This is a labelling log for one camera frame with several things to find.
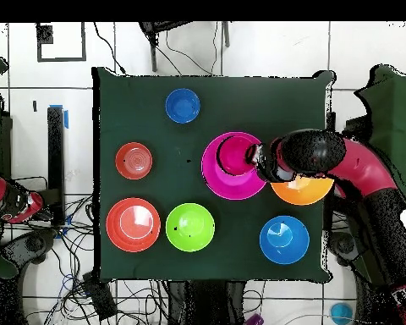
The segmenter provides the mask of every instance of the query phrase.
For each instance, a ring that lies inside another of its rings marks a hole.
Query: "table leg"
[[[226,47],[229,47],[230,46],[230,35],[228,34],[228,21],[223,21],[222,27],[224,28],[224,39],[226,41]]]

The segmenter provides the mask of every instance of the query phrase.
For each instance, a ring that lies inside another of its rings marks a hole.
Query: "bowl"
[[[316,203],[326,196],[333,183],[333,179],[308,178],[297,174],[293,181],[271,183],[271,187],[283,201],[298,206],[306,206]]]
[[[167,238],[181,251],[193,252],[205,248],[215,233],[212,215],[196,203],[184,203],[168,214]]]
[[[241,176],[252,171],[255,166],[245,161],[246,153],[253,145],[250,138],[231,135],[222,141],[217,149],[217,161],[220,168],[232,176]]]
[[[107,234],[122,251],[144,251],[153,245],[161,230],[155,207],[141,198],[125,198],[107,215]]]
[[[307,228],[297,218],[278,216],[261,229],[263,254],[276,264],[293,264],[305,255],[310,243]]]
[[[200,111],[199,97],[189,89],[177,89],[168,95],[166,112],[178,124],[187,124],[197,117]]]
[[[116,168],[126,179],[142,179],[152,167],[152,155],[138,142],[123,145],[116,154]]]
[[[221,143],[232,135],[242,136],[249,140],[251,144],[260,144],[261,142],[253,135],[244,132],[228,132],[219,135],[205,149],[201,158],[201,175],[207,186],[216,195],[221,198],[240,201],[260,192],[266,182],[261,180],[253,168],[246,174],[233,176],[226,174],[217,161],[217,150]]]

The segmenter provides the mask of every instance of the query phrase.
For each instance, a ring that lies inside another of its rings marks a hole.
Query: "small red bowl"
[[[152,155],[141,143],[130,142],[116,154],[116,168],[126,179],[142,179],[152,167]]]

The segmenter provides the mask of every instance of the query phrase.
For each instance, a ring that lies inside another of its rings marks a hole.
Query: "table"
[[[101,277],[128,279],[292,279],[324,283],[321,267],[322,202],[299,207],[280,200],[267,185],[244,201],[227,201],[206,186],[200,160],[206,146],[228,131],[244,131],[262,141],[296,129],[325,127],[326,87],[333,72],[315,78],[121,77],[98,68],[94,96],[100,95],[100,231]],[[165,113],[165,100],[177,88],[190,88],[200,98],[197,119],[176,124]],[[94,128],[97,129],[97,116]],[[153,156],[151,172],[140,180],[122,177],[114,158],[121,145],[137,141]],[[111,207],[126,197],[140,197],[155,206],[162,228],[146,251],[128,253],[108,238],[105,222]],[[167,215],[177,205],[195,202],[215,218],[216,232],[203,250],[185,253],[165,234]],[[300,219],[310,232],[304,258],[281,266],[267,260],[259,233],[278,215]]]

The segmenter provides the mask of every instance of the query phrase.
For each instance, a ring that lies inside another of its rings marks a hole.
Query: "red bowl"
[[[161,230],[155,207],[140,198],[126,198],[116,203],[107,215],[107,234],[122,251],[144,251],[153,245]]]
[[[130,142],[116,154],[116,168],[126,179],[142,179],[152,167],[152,155],[141,143]]]

